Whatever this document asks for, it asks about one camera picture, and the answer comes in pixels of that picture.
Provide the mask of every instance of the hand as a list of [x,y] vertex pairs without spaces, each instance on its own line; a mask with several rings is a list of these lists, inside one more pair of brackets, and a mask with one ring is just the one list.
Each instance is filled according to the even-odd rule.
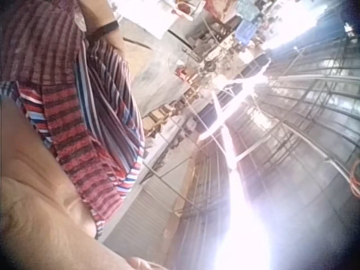
[[135,270],[152,270],[149,263],[140,258],[133,257],[133,258],[128,259],[127,262]]
[[127,260],[128,264],[134,268],[134,270],[167,270],[166,268],[157,265],[155,263],[149,263],[140,258],[130,258]]

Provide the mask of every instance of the black wristband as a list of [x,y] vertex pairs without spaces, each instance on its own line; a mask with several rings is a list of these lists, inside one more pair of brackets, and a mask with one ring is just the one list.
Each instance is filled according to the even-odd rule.
[[104,35],[109,34],[110,32],[115,31],[118,28],[119,28],[118,21],[110,22],[110,23],[100,27],[99,29],[94,31],[92,34],[88,35],[87,39],[88,39],[89,43],[92,44],[92,43],[98,41]]

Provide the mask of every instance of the skin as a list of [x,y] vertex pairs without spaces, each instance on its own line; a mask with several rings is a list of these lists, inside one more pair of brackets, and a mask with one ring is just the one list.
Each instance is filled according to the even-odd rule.
[[[115,20],[106,0],[82,0],[88,32]],[[105,37],[124,56],[120,30]],[[151,269],[94,239],[95,223],[69,177],[14,102],[1,119],[1,249],[20,269]]]

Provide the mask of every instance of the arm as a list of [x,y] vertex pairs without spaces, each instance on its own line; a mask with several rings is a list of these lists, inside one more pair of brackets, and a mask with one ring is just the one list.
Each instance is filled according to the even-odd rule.
[[16,105],[0,113],[1,250],[25,270],[133,270],[69,217],[63,172]]
[[[107,0],[79,0],[79,5],[89,34],[116,20]],[[124,58],[124,41],[120,30],[112,31],[105,38],[117,50],[118,54]]]

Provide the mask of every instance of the striped shirt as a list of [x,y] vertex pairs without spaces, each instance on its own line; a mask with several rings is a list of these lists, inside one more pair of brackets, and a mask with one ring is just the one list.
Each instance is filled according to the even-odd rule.
[[[142,163],[144,135],[129,89],[128,64],[103,39],[89,47],[73,18],[58,5],[35,0],[14,6],[18,11],[12,10],[12,16],[8,12],[8,19],[23,6],[26,14],[33,9],[35,16],[29,21],[19,18],[17,25],[33,32],[20,40],[16,33],[2,34],[4,43],[15,48],[8,47],[10,57],[2,51],[6,61],[1,67],[1,95],[15,101],[69,176],[91,209],[98,237],[131,190]],[[57,12],[59,18],[52,24],[50,17]],[[49,21],[46,26],[40,25],[44,18]],[[69,39],[52,43],[48,33]],[[7,43],[7,38],[14,40]]]

